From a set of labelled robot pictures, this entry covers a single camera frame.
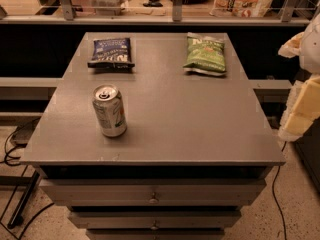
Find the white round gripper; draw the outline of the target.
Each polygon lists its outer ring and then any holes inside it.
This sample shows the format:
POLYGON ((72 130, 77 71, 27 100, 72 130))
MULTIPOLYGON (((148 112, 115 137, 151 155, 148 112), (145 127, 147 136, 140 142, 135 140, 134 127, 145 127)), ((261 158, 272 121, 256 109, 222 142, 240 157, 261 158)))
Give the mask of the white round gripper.
MULTIPOLYGON (((278 50, 282 57, 299 56, 300 67, 311 74, 320 74, 320 14, 303 32, 294 35, 278 50)), ((305 82, 292 86, 286 109, 280 120, 278 136, 294 142, 320 117, 320 76, 312 75, 305 82)))

